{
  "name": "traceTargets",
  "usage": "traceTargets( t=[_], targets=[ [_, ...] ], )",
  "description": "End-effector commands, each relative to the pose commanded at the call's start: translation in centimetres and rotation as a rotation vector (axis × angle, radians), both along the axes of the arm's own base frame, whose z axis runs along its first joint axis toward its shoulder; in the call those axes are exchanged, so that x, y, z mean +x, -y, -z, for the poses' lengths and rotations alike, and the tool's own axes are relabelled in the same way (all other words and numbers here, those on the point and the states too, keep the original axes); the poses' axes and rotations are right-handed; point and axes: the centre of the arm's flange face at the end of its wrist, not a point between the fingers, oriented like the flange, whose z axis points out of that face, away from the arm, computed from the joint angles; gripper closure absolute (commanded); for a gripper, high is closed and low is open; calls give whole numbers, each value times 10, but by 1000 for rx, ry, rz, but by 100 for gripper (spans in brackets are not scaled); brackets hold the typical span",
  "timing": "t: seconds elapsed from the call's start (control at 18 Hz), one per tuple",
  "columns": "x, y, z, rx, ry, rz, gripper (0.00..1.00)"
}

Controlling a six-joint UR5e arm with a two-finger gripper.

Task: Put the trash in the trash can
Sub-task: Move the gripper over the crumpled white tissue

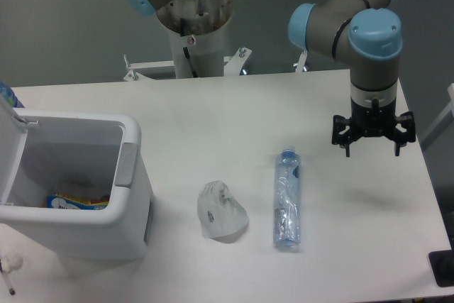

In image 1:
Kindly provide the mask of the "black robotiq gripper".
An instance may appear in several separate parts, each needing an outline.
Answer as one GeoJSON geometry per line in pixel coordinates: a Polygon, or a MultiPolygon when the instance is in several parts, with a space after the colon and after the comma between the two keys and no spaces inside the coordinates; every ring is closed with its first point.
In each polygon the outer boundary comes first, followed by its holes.
{"type": "Polygon", "coordinates": [[[364,107],[351,100],[351,117],[335,115],[331,143],[345,150],[350,157],[350,145],[362,137],[386,137],[394,142],[394,155],[416,141],[416,124],[412,111],[395,116],[396,99],[386,106],[364,107]]]}

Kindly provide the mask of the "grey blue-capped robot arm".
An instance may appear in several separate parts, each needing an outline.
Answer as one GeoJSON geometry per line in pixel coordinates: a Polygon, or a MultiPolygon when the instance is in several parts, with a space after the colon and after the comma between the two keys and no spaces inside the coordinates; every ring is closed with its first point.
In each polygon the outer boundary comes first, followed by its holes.
{"type": "MultiPolygon", "coordinates": [[[[128,0],[144,16],[157,16],[170,36],[178,78],[222,77],[224,31],[232,0],[128,0]]],[[[332,142],[349,148],[361,138],[385,137],[396,149],[416,140],[414,115],[396,115],[402,25],[393,0],[328,0],[302,4],[288,24],[290,41],[350,70],[351,115],[334,116],[332,142]]]]}

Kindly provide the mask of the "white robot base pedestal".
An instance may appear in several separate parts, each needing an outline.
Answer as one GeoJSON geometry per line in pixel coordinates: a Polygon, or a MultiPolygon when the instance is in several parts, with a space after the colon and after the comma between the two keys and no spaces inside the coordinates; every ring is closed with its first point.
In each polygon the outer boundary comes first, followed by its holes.
{"type": "Polygon", "coordinates": [[[157,10],[148,0],[128,0],[144,16],[156,16],[166,30],[177,79],[246,75],[252,50],[224,55],[232,0],[173,0],[157,10]]]}

